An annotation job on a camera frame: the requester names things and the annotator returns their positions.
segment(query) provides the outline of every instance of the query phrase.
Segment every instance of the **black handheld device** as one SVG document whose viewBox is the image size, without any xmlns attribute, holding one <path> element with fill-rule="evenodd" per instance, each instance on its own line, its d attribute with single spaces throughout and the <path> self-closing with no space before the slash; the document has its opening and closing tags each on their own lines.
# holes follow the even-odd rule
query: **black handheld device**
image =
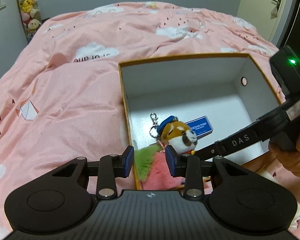
<svg viewBox="0 0 300 240">
<path fill-rule="evenodd" d="M 300 60 L 289 46 L 285 46 L 271 57 L 270 65 L 286 101 L 251 125 L 196 151 L 195 155 L 201 160 L 227 156 L 267 139 L 283 151 L 296 151 L 300 133 Z"/>
<path fill-rule="evenodd" d="M 78 157 L 14 190 L 4 209 L 13 232 L 6 240 L 295 240 L 287 231 L 297 210 L 293 194 L 231 161 L 212 162 L 166 148 L 173 176 L 183 176 L 178 191 L 124 190 L 133 147 L 99 162 Z M 98 176 L 96 194 L 86 191 Z M 205 195 L 202 176 L 211 176 Z"/>
</svg>

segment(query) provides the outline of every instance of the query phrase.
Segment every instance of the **green fluffy tassel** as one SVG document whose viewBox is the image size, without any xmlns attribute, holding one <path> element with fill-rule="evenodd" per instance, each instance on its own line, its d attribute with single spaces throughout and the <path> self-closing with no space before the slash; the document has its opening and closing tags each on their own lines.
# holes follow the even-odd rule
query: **green fluffy tassel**
<svg viewBox="0 0 300 240">
<path fill-rule="evenodd" d="M 147 179 L 154 155 L 161 150 L 159 145 L 149 145 L 134 152 L 134 164 L 139 180 L 145 181 Z"/>
</svg>

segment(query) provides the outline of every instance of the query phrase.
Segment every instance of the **metal keychain clasp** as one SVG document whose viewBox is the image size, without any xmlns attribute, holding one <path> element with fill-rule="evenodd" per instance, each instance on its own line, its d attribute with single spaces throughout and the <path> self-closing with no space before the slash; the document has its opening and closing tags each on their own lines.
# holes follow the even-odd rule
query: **metal keychain clasp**
<svg viewBox="0 0 300 240">
<path fill-rule="evenodd" d="M 157 133 L 157 128 L 158 128 L 158 117 L 157 117 L 157 114 L 152 112 L 150 114 L 150 118 L 152 120 L 152 127 L 150 128 L 150 131 L 149 131 L 149 134 L 151 135 L 151 137 L 153 138 L 157 138 L 158 137 L 158 133 Z"/>
</svg>

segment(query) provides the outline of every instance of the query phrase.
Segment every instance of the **open box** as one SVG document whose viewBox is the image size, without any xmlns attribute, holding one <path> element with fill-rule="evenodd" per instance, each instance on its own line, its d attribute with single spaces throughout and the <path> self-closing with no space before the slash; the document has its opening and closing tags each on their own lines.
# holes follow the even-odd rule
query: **open box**
<svg viewBox="0 0 300 240">
<path fill-rule="evenodd" d="M 119 64 L 129 143 L 135 149 L 156 142 L 153 125 L 170 115 L 188 122 L 207 116 L 213 132 L 196 150 L 221 140 L 276 108 L 279 98 L 249 54 L 213 53 L 151 58 Z M 259 142 L 227 156 L 247 163 L 268 151 Z M 136 188 L 141 188 L 134 170 Z"/>
</svg>

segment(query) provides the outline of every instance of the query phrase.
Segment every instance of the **blue hat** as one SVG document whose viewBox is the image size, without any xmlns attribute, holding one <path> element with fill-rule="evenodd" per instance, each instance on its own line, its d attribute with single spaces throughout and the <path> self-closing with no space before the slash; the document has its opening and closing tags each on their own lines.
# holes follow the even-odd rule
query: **blue hat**
<svg viewBox="0 0 300 240">
<path fill-rule="evenodd" d="M 164 127 L 165 127 L 168 123 L 176 122 L 176 121 L 178 121 L 178 117 L 173 116 L 173 115 L 169 116 L 167 119 L 163 120 L 162 123 L 158 126 L 158 128 L 157 128 L 157 133 L 161 136 Z"/>
</svg>

